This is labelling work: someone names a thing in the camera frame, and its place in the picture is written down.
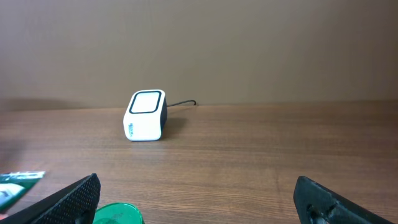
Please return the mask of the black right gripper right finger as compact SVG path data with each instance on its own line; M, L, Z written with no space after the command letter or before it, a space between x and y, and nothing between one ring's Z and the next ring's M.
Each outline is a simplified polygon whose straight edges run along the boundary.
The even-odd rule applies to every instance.
M293 198L301 223L392 224L306 176L297 179Z

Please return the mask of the green 3M sponge package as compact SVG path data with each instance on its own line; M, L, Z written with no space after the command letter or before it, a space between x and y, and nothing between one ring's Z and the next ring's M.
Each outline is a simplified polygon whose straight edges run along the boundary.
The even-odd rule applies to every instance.
M1 174L1 213L10 209L45 174L46 171L20 171Z

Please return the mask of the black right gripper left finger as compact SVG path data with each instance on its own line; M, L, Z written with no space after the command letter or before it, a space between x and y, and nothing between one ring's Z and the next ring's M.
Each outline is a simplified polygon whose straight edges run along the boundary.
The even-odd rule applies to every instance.
M1 220L1 224L92 224L101 184L92 173Z

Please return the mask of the green lid white jar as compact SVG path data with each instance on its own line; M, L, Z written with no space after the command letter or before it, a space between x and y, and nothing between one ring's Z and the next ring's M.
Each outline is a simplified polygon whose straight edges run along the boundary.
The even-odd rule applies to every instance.
M145 224L145 222L136 206L126 202L116 202L97 209L93 224Z

